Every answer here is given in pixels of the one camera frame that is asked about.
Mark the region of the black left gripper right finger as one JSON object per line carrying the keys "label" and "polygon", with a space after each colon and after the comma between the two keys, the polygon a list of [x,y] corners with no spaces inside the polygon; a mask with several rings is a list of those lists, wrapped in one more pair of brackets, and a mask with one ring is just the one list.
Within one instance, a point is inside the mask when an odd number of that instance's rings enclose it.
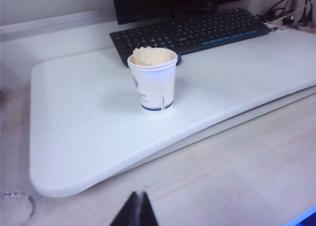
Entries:
{"label": "black left gripper right finger", "polygon": [[137,225],[138,226],[158,226],[151,202],[146,192],[139,194],[137,204]]}

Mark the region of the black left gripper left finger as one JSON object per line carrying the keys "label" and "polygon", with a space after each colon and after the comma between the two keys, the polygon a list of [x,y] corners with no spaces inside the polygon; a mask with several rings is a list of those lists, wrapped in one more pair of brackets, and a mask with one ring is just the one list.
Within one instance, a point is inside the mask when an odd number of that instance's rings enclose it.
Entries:
{"label": "black left gripper left finger", "polygon": [[110,226],[133,226],[135,225],[135,211],[137,206],[138,196],[134,191],[129,196],[123,207],[115,216]]}

